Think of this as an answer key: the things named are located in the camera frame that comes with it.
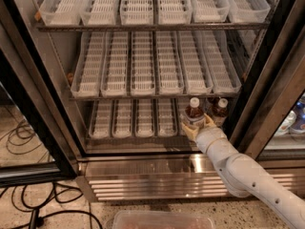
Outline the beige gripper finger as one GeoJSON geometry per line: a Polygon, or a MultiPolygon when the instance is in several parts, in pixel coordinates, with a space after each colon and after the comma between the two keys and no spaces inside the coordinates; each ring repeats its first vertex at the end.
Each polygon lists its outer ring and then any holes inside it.
{"type": "Polygon", "coordinates": [[[208,114],[204,114],[205,119],[206,119],[206,123],[205,123],[205,127],[206,128],[214,128],[215,124],[213,119],[208,115],[208,114]]]}
{"type": "Polygon", "coordinates": [[[181,127],[185,135],[188,137],[190,141],[195,141],[198,133],[199,128],[197,126],[189,126],[185,124],[184,122],[181,123],[181,127]]]}

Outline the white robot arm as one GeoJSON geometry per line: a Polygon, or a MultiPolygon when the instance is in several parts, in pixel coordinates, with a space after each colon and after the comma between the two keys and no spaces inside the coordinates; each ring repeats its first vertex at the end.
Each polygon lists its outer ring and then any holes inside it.
{"type": "Polygon", "coordinates": [[[272,209],[291,229],[305,229],[305,201],[278,183],[259,163],[239,153],[208,115],[204,127],[191,125],[180,116],[182,130],[206,154],[230,194],[254,195],[272,209]]]}

